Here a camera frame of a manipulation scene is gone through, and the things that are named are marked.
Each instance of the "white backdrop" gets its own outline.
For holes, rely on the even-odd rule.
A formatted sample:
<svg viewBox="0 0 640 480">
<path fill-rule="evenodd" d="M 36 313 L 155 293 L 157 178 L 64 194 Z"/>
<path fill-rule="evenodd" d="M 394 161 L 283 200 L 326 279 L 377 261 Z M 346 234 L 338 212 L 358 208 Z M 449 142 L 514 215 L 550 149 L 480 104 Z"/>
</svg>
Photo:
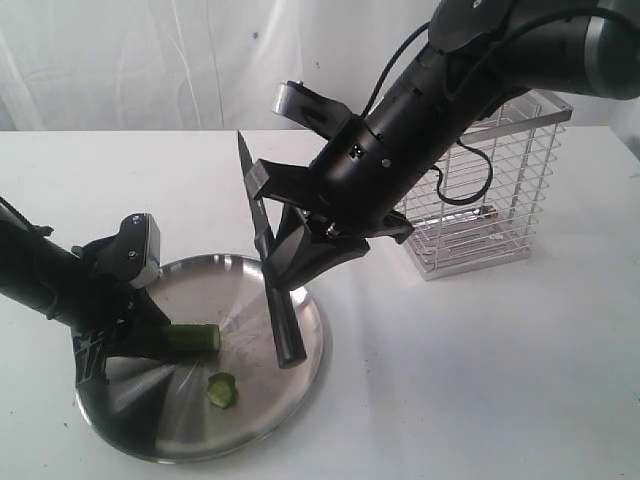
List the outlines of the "white backdrop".
<svg viewBox="0 0 640 480">
<path fill-rule="evenodd" d="M 281 128 L 270 106 L 289 79 L 358 110 L 437 3 L 3 0 L 0 129 Z M 580 125 L 618 106 L 565 98 Z"/>
</svg>

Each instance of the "wire basket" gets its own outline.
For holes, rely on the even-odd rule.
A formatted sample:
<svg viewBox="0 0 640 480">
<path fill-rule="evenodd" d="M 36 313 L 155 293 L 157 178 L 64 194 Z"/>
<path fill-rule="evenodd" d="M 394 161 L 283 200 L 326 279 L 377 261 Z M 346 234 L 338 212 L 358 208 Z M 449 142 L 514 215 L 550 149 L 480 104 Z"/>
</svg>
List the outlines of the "wire basket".
<svg viewBox="0 0 640 480">
<path fill-rule="evenodd" d="M 492 160 L 494 179 L 486 195 L 467 207 L 440 201 L 437 175 L 428 172 L 398 205 L 415 227 L 405 246 L 425 277 L 433 279 L 527 258 L 534 226 L 556 161 L 560 125 L 573 109 L 550 92 L 532 91 L 503 105 L 462 137 Z M 441 191 L 464 198 L 480 190 L 487 164 L 452 147 L 438 162 Z"/>
</svg>

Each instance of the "knife blade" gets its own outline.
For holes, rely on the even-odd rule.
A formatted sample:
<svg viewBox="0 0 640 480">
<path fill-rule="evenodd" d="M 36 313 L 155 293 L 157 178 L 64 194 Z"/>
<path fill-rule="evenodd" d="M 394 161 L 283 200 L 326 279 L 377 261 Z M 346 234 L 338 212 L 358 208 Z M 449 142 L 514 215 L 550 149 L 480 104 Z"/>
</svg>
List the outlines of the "knife blade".
<svg viewBox="0 0 640 480">
<path fill-rule="evenodd" d="M 246 178 L 251 168 L 253 160 L 247 142 L 238 131 L 238 152 L 240 154 L 240 166 L 243 178 Z M 249 209 L 255 230 L 254 245 L 260 261 L 262 262 L 262 273 L 264 277 L 265 293 L 271 317 L 271 330 L 276 347 L 276 357 L 280 368 L 295 367 L 307 359 L 307 353 L 302 341 L 300 326 L 291 302 L 291 294 L 288 290 L 273 288 L 271 286 L 271 275 L 267 269 L 268 257 L 275 239 L 273 231 L 269 225 L 269 217 L 264 208 L 264 202 L 254 199 L 247 191 Z"/>
</svg>

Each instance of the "round tray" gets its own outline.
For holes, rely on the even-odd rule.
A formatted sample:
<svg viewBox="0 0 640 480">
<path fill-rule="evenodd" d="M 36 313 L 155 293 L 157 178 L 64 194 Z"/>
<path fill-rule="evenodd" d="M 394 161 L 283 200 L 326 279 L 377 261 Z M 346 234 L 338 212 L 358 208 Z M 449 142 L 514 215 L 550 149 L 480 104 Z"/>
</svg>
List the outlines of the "round tray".
<svg viewBox="0 0 640 480">
<path fill-rule="evenodd" d="M 289 370 L 278 368 L 257 260 L 187 258 L 164 266 L 148 290 L 174 323 L 218 324 L 221 350 L 180 364 L 107 359 L 109 385 L 78 390 L 86 420 L 104 440 L 150 461 L 208 460 L 265 437 L 300 405 L 324 346 L 320 315 L 305 289 L 291 297 L 307 360 Z M 237 378 L 237 402 L 227 410 L 205 396 L 209 376 L 219 371 Z"/>
</svg>

